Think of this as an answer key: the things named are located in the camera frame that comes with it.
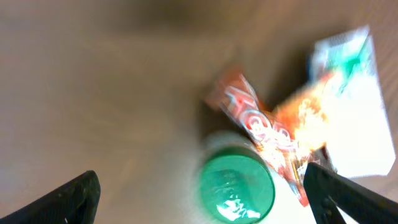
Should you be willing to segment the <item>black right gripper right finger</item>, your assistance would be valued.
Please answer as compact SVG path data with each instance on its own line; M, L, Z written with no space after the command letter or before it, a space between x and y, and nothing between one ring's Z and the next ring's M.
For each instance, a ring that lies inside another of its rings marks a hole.
M303 186L317 224L344 223L340 210L358 223L397 223L397 203L316 163Z

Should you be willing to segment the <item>green lid white jar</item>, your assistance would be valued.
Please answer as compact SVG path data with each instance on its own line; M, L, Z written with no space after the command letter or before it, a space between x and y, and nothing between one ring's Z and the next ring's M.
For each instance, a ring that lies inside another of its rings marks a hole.
M246 137L218 131L203 141L197 192L207 215L221 223L259 223L275 202L266 163Z

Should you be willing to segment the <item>red Top candy bar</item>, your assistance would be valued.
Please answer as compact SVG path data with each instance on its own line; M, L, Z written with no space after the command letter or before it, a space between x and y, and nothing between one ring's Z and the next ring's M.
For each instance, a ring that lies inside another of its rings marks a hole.
M331 166L324 140L300 137L292 127L295 121L265 111L239 67L229 68L219 76L205 103L243 129L257 153L296 191L299 202L304 207L309 205L303 186L308 163Z

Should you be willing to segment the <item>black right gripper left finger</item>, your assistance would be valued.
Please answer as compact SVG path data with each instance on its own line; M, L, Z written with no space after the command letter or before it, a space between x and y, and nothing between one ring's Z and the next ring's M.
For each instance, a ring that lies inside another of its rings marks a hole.
M1 218L1 224L93 224L101 195L95 171L88 170L57 189Z

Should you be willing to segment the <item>white blue medicine box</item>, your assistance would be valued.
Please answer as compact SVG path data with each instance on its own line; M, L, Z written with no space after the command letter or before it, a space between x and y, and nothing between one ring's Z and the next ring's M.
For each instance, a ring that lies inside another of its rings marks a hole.
M368 26L315 43L310 79L328 116L326 148L339 175L386 176L396 160Z

